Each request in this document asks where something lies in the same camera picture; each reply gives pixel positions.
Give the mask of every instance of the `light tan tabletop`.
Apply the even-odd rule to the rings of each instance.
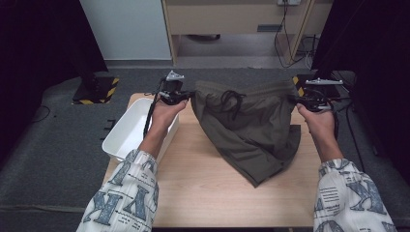
[[[143,94],[131,96],[129,106]],[[158,171],[159,207],[154,227],[299,227],[313,225],[320,159],[305,119],[299,150],[289,168],[254,188],[218,153],[190,103]],[[111,159],[104,182],[118,161]]]

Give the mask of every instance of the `gray carpet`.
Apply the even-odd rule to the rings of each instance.
[[[108,134],[106,128],[111,126],[109,121],[120,119],[133,93],[155,90],[160,77],[166,76],[169,71],[170,69],[110,70],[120,81],[111,101],[106,104],[72,104],[73,94],[80,83],[79,78],[49,88],[44,93],[43,106],[33,119],[39,122],[27,128],[12,158],[0,173],[0,206],[3,207],[0,211],[0,232],[74,231],[81,219],[82,208],[102,184],[109,161],[108,155],[102,150],[102,143]],[[309,73],[307,70],[297,69],[174,71],[186,77],[184,90],[193,89],[194,82],[199,79],[245,88],[274,79],[290,78],[299,73]],[[341,101],[336,104],[336,109],[343,109],[348,103],[349,100]],[[392,168],[388,159],[378,158],[372,153],[360,119],[350,111],[350,123],[361,152],[359,157],[347,127],[345,110],[341,110],[338,115],[338,142],[341,150],[373,178],[395,223],[409,225],[409,186]],[[58,209],[61,211],[73,213],[28,207],[32,205],[60,207]]]

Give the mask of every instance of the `white wall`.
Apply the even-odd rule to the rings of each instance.
[[[161,0],[80,0],[105,60],[171,60]]]

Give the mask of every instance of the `yellow black hazard tape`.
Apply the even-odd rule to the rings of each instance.
[[[115,92],[118,81],[120,78],[112,78],[110,86],[106,90],[106,95],[103,97],[93,99],[91,96],[84,96],[82,99],[73,99],[73,104],[93,104],[93,103],[108,103],[111,100],[112,95]]]
[[[304,86],[298,76],[293,76],[293,83],[295,84],[296,89],[298,90],[299,97],[302,97],[305,94]]]

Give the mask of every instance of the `floor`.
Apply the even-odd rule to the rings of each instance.
[[[182,36],[175,64],[171,62],[107,62],[108,68],[178,68],[178,69],[307,69],[311,66],[311,37],[304,38],[295,60],[286,64],[275,47],[276,33],[216,36]]]

